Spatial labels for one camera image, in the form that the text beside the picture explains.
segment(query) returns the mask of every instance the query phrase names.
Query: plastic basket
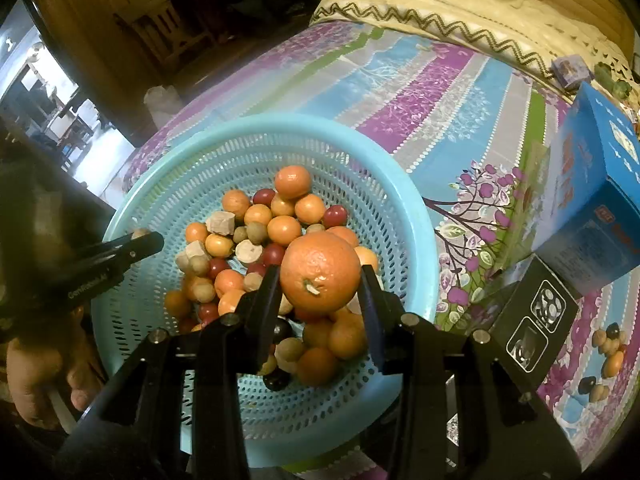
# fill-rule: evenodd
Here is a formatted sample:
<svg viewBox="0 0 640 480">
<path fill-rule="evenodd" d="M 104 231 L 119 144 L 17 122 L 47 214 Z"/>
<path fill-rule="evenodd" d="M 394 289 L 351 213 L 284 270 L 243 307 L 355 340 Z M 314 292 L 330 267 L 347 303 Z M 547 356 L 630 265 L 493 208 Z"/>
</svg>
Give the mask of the plastic basket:
<svg viewBox="0 0 640 480">
<path fill-rule="evenodd" d="M 165 238 L 164 251 L 136 264 L 124 281 L 94 302 L 92 317 L 100 356 L 117 371 L 153 328 L 175 333 L 162 307 L 178 288 L 174 255 L 184 249 L 184 228 L 204 221 L 233 187 L 249 195 L 273 186 L 283 166 L 300 164 L 313 192 L 350 212 L 348 227 L 380 257 L 385 289 L 405 309 L 433 320 L 438 267 L 433 229 L 408 175 L 375 142 L 333 121 L 296 114 L 263 114 L 209 128 L 182 143 L 145 173 L 116 213 L 111 240 L 136 227 Z M 242 269 L 232 262 L 236 269 Z M 296 380 L 281 392 L 260 377 L 238 380 L 249 466 L 306 460 L 353 438 L 398 396 L 399 376 L 382 376 L 369 357 L 342 366 L 332 386 L 305 388 Z M 181 447 L 191 450 L 193 376 L 183 399 Z"/>
</svg>

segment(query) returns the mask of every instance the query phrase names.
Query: white plastic bag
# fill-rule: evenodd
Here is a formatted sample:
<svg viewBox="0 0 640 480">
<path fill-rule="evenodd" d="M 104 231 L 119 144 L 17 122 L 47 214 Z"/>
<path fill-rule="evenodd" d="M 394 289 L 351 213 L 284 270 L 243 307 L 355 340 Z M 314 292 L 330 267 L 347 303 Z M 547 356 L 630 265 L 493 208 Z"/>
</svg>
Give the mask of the white plastic bag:
<svg viewBox="0 0 640 480">
<path fill-rule="evenodd" d="M 172 86 L 154 86 L 146 91 L 144 104 L 160 129 L 183 108 L 178 92 Z"/>
</svg>

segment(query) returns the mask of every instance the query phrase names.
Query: black fruit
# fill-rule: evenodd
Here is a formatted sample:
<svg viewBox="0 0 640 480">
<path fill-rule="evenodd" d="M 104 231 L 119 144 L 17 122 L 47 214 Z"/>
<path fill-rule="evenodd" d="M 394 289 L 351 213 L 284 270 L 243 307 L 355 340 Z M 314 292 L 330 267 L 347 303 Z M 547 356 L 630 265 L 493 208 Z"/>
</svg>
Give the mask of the black fruit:
<svg viewBox="0 0 640 480">
<path fill-rule="evenodd" d="M 611 340 L 618 339 L 620 337 L 620 327 L 617 323 L 611 323 L 607 326 L 607 337 Z"/>
<path fill-rule="evenodd" d="M 578 383 L 578 393 L 581 395 L 586 395 L 593 390 L 593 387 L 596 385 L 596 378 L 594 376 L 583 377 Z"/>
<path fill-rule="evenodd" d="M 276 318 L 276 326 L 273 329 L 273 343 L 277 345 L 283 339 L 292 336 L 293 329 L 291 328 L 289 321 L 282 319 L 281 317 Z"/>
<path fill-rule="evenodd" d="M 269 375 L 265 375 L 262 378 L 264 385 L 272 392 L 279 392 L 287 387 L 291 381 L 291 375 L 287 374 L 284 370 L 276 368 Z"/>
</svg>

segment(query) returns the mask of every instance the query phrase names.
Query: bed sheet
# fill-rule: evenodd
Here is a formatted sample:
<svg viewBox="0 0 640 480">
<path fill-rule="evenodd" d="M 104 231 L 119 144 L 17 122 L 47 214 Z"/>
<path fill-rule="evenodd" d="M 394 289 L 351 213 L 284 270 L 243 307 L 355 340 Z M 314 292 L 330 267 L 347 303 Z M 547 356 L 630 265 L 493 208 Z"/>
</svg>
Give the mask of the bed sheet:
<svg viewBox="0 0 640 480">
<path fill-rule="evenodd" d="M 378 142 L 410 174 L 429 208 L 440 249 L 436 322 L 448 330 L 482 295 L 500 251 L 519 168 L 532 142 L 548 144 L 568 105 L 499 60 L 463 46 L 350 22 L 321 23 L 249 63 L 184 107 L 143 146 L 130 187 L 180 142 L 208 126 L 267 110 L 313 114 Z M 580 310 L 538 394 L 586 467 L 608 442 L 637 393 L 640 273 L 580 300 Z M 594 330 L 617 322 L 628 334 L 606 400 L 577 393 L 600 375 Z M 384 472 L 350 442 L 288 467 L 304 478 L 376 477 Z"/>
</svg>

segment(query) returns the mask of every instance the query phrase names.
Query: zigzag trim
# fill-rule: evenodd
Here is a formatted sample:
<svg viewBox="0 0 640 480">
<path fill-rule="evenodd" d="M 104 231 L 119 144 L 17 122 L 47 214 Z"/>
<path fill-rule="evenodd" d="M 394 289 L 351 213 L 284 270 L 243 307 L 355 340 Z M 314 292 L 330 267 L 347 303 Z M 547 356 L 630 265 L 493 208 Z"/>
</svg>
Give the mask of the zigzag trim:
<svg viewBox="0 0 640 480">
<path fill-rule="evenodd" d="M 467 43 L 475 43 L 476 41 L 484 39 L 489 44 L 491 50 L 496 54 L 500 54 L 505 50 L 511 50 L 515 59 L 522 66 L 528 66 L 531 63 L 535 63 L 538 66 L 538 71 L 542 77 L 551 79 L 554 76 L 553 73 L 547 69 L 543 57 L 540 56 L 539 53 L 529 52 L 528 54 L 524 54 L 515 40 L 497 41 L 493 33 L 485 28 L 478 30 L 477 32 L 471 32 L 467 24 L 460 20 L 456 20 L 451 23 L 444 23 L 442 17 L 435 12 L 428 14 L 423 18 L 415 9 L 407 9 L 405 12 L 401 12 L 396 7 L 390 6 L 386 12 L 382 13 L 375 5 L 361 10 L 355 2 L 349 2 L 344 6 L 333 3 L 328 9 L 325 7 L 318 7 L 311 19 L 311 23 L 322 18 L 330 18 L 336 14 L 344 16 L 345 18 L 350 18 L 351 16 L 356 18 L 369 18 L 372 16 L 378 22 L 388 22 L 390 20 L 395 20 L 404 24 L 414 22 L 420 30 L 425 32 L 428 32 L 428 28 L 431 24 L 435 24 L 440 31 L 440 35 L 444 38 L 452 36 L 452 33 L 455 30 L 459 30 Z"/>
</svg>

